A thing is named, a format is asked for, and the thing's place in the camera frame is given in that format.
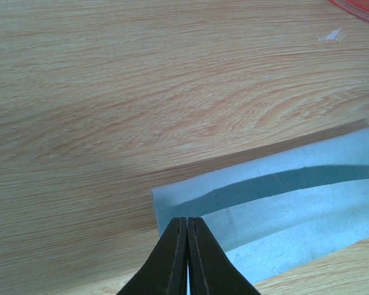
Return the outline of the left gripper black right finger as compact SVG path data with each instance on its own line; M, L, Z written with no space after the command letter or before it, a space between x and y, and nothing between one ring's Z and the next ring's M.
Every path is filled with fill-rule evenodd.
M187 231L191 294L260 293L233 266L202 218L188 218Z

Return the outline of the light blue cleaning cloth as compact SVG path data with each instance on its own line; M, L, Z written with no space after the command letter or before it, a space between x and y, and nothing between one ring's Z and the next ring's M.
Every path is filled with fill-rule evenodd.
M152 190L157 227L201 217L257 283L369 238L369 127Z

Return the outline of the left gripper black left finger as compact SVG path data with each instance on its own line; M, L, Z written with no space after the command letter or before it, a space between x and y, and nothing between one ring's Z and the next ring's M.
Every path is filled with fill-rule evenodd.
M117 294L186 294L187 241L187 219L173 218L146 262Z

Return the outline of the pink translucent sunglasses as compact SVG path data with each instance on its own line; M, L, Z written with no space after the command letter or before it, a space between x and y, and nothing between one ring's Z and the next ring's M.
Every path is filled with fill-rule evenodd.
M330 2L369 23L369 0L330 0Z

